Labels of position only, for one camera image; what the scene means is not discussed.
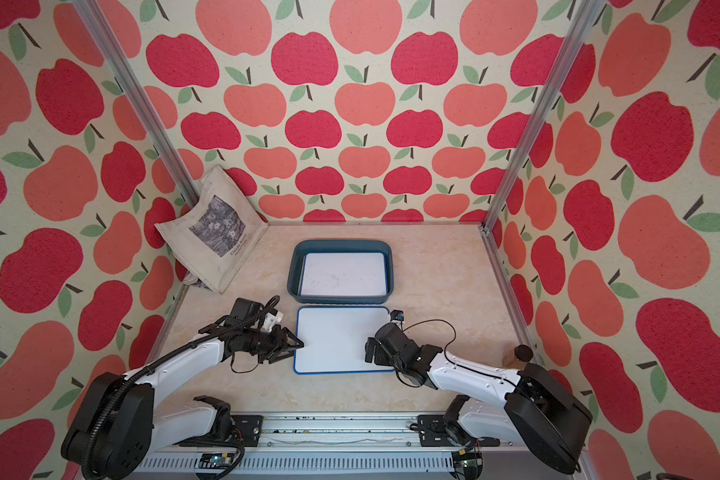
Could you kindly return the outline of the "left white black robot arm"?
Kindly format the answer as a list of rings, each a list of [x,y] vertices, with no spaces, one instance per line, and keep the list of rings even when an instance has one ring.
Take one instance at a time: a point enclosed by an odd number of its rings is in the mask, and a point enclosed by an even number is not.
[[[211,324],[187,344],[124,374],[105,372],[91,383],[61,445],[64,459],[86,479],[123,479],[152,452],[170,445],[221,447],[232,455],[228,474],[245,454],[242,433],[225,401],[200,395],[162,416],[157,407],[189,380],[242,352],[259,363],[295,355],[303,342],[280,325],[262,331]]]

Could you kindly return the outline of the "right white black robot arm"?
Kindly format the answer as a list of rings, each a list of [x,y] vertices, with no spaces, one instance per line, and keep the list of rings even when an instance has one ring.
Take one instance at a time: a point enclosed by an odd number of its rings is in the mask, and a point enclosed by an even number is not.
[[[516,442],[559,473],[580,470],[592,413],[545,368],[472,362],[446,347],[418,345],[393,322],[366,340],[365,361],[393,368],[414,387],[455,393],[445,422],[456,444],[482,438]]]

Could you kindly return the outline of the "blue-framed whiteboard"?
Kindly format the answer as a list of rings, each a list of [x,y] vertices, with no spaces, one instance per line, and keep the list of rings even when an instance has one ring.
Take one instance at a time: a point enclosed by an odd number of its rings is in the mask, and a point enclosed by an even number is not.
[[[298,310],[296,336],[304,343],[294,355],[298,375],[392,372],[365,361],[369,337],[390,320],[383,306],[308,306]]]
[[[307,297],[368,298],[388,292],[385,257],[379,252],[309,253],[299,293]]]

